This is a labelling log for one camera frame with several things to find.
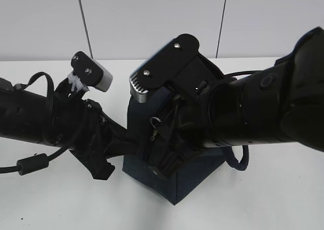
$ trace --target white wall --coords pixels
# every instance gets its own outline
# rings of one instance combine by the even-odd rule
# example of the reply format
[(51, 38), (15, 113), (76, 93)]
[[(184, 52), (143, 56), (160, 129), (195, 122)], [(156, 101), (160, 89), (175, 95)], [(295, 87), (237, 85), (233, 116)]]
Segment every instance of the white wall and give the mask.
[[(82, 0), (96, 59), (144, 59), (182, 33), (216, 55), (224, 0)], [(324, 25), (322, 0), (227, 0), (218, 57), (274, 57)], [(0, 60), (89, 53), (77, 0), (0, 0)]]
[(279, 57), (324, 27), (322, 0), (227, 0), (218, 57)]

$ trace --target black cylindrical joint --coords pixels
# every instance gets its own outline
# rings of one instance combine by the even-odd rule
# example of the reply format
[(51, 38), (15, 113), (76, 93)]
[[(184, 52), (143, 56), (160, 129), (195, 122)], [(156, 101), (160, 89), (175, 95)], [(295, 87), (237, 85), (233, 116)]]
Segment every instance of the black cylindrical joint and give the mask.
[(211, 95), (210, 140), (218, 146), (291, 141), (280, 129), (286, 64), (217, 87)]
[(32, 143), (43, 141), (46, 97), (0, 89), (0, 137)]

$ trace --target screw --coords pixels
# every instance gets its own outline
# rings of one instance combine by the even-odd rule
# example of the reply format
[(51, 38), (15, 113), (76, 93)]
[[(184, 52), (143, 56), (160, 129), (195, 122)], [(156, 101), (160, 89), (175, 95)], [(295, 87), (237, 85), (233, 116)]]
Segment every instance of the screw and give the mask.
[(86, 74), (91, 74), (91, 73), (92, 73), (92, 70), (87, 68), (87, 69), (85, 70), (85, 73), (86, 73)]
[(22, 90), (22, 85), (20, 83), (17, 83), (15, 85), (15, 89), (18, 90), (18, 91)]
[(145, 71), (143, 72), (143, 75), (145, 75), (145, 76), (149, 76), (149, 75), (150, 75), (150, 72), (149, 72), (148, 70), (145, 70)]

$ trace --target cable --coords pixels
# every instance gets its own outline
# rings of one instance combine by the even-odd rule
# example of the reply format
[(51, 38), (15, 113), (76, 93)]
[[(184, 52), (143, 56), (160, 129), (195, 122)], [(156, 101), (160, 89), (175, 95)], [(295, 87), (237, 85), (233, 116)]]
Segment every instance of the cable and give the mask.
[(53, 98), (53, 92), (54, 92), (54, 83), (51, 78), (51, 76), (45, 72), (38, 72), (34, 74), (28, 81), (27, 84), (17, 84), (15, 85), (15, 88), (17, 90), (25, 90), (27, 87), (32, 85), (35, 81), (37, 81), (38, 78), (45, 76), (47, 80), (47, 94), (46, 94), (46, 119), (47, 122), (50, 123), (52, 113), (53, 113), (53, 103), (54, 103), (54, 98)]
[(260, 70), (248, 70), (248, 71), (234, 72), (234, 73), (226, 74), (225, 77), (239, 76), (239, 75), (245, 75), (245, 74), (255, 74), (259, 71)]
[(3, 167), (3, 168), (0, 168), (0, 173), (14, 173), (14, 172), (18, 172), (19, 169), (20, 168), (18, 166)]
[(81, 0), (77, 0), (77, 1), (79, 2), (79, 7), (80, 7), (81, 15), (82, 15), (82, 22), (83, 22), (83, 26), (84, 26), (85, 32), (86, 32), (86, 38), (87, 38), (87, 42), (88, 42), (90, 57), (93, 59), (92, 49), (91, 49), (91, 44), (90, 44), (90, 39), (89, 39), (89, 34), (88, 34), (88, 29), (87, 29), (85, 14), (83, 12), (82, 3), (81, 3)]
[(219, 28), (218, 43), (217, 43), (217, 50), (216, 50), (216, 57), (215, 58), (218, 57), (218, 49), (219, 49), (219, 43), (220, 43), (220, 40), (221, 40), (223, 21), (224, 21), (224, 14), (225, 14), (225, 7), (226, 7), (226, 0), (224, 0), (224, 6), (223, 6), (223, 12), (222, 12), (222, 20), (221, 20), (221, 26)]
[(86, 124), (87, 113), (88, 113), (87, 106), (84, 105), (83, 108), (84, 108), (84, 112), (83, 112), (83, 118), (82, 118), (80, 126), (78, 127), (76, 132), (73, 134), (71, 139), (64, 146), (62, 146), (56, 152), (54, 152), (53, 154), (48, 156), (49, 161), (52, 161), (53, 159), (55, 159), (58, 156), (60, 156), (61, 154), (63, 154), (66, 150), (68, 150), (72, 146), (72, 144), (75, 142), (75, 140), (79, 137), (80, 133), (82, 132), (82, 130)]

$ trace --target black cable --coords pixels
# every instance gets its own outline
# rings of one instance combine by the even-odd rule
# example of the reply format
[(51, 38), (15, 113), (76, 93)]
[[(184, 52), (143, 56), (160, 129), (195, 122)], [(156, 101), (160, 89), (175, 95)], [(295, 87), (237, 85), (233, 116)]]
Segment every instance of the black cable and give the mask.
[(54, 152), (53, 154), (48, 156), (49, 161), (52, 161), (53, 159), (55, 159), (58, 156), (60, 156), (61, 154), (63, 154), (66, 150), (68, 150), (72, 146), (72, 144), (75, 142), (75, 140), (80, 136), (80, 133), (82, 132), (82, 130), (83, 130), (85, 124), (86, 124), (87, 114), (88, 114), (86, 105), (83, 106), (83, 109), (84, 109), (84, 112), (83, 112), (83, 116), (82, 116), (82, 121), (81, 121), (81, 124), (79, 125), (78, 129), (73, 134), (71, 139), (64, 146), (62, 146), (56, 152)]
[(248, 70), (248, 71), (234, 72), (234, 73), (226, 74), (225, 77), (239, 76), (239, 75), (245, 75), (245, 74), (255, 74), (259, 71), (260, 70)]
[(18, 166), (12, 166), (12, 167), (2, 167), (0, 168), (0, 173), (14, 173), (19, 171)]
[(86, 38), (87, 38), (87, 42), (88, 42), (90, 57), (93, 59), (92, 49), (91, 49), (91, 44), (90, 44), (90, 39), (89, 39), (89, 33), (88, 33), (86, 19), (85, 19), (85, 13), (83, 12), (81, 0), (77, 0), (77, 1), (79, 2), (79, 7), (80, 7), (81, 15), (82, 15), (82, 22), (83, 22), (83, 26), (84, 26), (85, 32), (86, 32)]
[(53, 103), (54, 103), (54, 97), (53, 97), (53, 92), (54, 92), (54, 83), (51, 78), (51, 76), (45, 72), (38, 72), (34, 74), (30, 79), (27, 84), (19, 84), (21, 85), (21, 90), (25, 90), (27, 87), (32, 85), (35, 81), (37, 81), (38, 78), (45, 76), (47, 80), (47, 94), (46, 94), (46, 120), (48, 123), (51, 122), (51, 117), (53, 113)]

